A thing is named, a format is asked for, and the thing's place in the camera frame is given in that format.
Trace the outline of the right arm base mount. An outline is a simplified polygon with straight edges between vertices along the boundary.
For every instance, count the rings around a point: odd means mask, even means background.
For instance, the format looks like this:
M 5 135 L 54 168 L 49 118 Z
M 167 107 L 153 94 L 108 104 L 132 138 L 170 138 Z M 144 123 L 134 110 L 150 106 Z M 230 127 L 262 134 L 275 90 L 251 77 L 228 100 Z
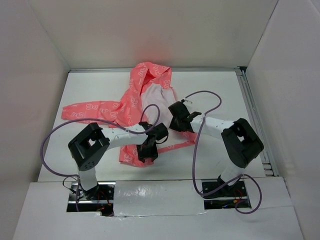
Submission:
M 225 186 L 217 192 L 203 196 L 205 210 L 234 209 L 239 203 L 238 209 L 251 208 L 245 182 L 238 180 L 233 186 Z

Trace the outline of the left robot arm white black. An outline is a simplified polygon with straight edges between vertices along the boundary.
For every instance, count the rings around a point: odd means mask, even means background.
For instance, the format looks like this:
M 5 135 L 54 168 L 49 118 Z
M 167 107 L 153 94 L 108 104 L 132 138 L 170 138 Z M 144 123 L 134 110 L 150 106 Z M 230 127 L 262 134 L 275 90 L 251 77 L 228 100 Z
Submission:
M 167 140 L 169 136 L 168 129 L 163 123 L 154 126 L 146 121 L 125 130 L 108 128 L 105 132 L 106 134 L 96 122 L 93 122 L 68 143 L 71 156 L 78 167 L 80 192 L 87 200 L 98 197 L 100 187 L 95 167 L 106 151 L 134 145 L 140 162 L 144 163 L 146 160 L 153 162 L 158 158 L 158 141 Z

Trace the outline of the pink hooded kids jacket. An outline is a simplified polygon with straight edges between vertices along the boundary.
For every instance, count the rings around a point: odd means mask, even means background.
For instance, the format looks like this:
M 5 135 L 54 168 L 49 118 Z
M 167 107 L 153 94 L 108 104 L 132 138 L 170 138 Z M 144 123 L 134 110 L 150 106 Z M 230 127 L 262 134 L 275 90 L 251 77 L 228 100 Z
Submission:
M 168 107 L 176 102 L 171 86 L 172 69 L 151 62 L 142 62 L 130 72 L 129 87 L 119 101 L 98 100 L 73 103 L 63 107 L 63 120 L 90 118 L 107 120 L 123 127 L 140 121 L 170 126 L 172 114 Z

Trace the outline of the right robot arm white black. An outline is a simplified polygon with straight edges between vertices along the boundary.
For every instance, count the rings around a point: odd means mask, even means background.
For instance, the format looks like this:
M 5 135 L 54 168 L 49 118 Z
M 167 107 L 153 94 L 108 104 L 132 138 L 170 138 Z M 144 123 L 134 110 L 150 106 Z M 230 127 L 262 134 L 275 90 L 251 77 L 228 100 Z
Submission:
M 168 107 L 172 114 L 169 125 L 171 130 L 197 134 L 192 160 L 192 182 L 201 197 L 220 192 L 230 196 L 236 189 L 236 183 L 245 175 L 250 162 L 264 150 L 264 144 L 255 130 L 244 118 L 238 120 L 222 120 L 208 117 L 200 112 L 190 113 L 183 101 L 177 101 Z M 222 140 L 229 157 L 229 163 L 218 176 L 218 187 L 210 192 L 199 191 L 196 184 L 196 156 L 201 134 Z

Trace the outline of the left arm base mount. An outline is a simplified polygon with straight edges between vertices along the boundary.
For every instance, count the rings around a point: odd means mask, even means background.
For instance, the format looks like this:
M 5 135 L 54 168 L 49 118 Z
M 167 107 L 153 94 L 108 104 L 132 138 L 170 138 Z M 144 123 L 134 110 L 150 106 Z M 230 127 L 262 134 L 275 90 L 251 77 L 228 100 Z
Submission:
M 100 181 L 98 186 L 86 192 L 75 177 L 71 180 L 67 181 L 66 177 L 62 181 L 62 186 L 68 190 L 68 213 L 97 212 L 104 217 L 114 216 L 115 182 Z

